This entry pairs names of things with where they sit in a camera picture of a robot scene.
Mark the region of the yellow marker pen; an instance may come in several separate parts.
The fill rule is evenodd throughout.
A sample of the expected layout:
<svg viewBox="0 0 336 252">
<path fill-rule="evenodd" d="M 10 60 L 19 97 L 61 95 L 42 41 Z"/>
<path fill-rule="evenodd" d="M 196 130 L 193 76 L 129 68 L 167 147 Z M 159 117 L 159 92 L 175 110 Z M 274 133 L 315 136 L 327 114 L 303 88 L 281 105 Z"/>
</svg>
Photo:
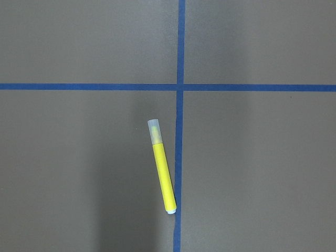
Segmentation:
<svg viewBox="0 0 336 252">
<path fill-rule="evenodd" d="M 166 160 L 163 139 L 158 119 L 148 121 L 149 133 L 151 137 L 152 149 L 154 153 L 157 174 L 159 177 L 163 203 L 165 211 L 169 214 L 175 214 L 177 205 L 173 192 L 173 186 L 169 173 L 169 167 Z"/>
</svg>

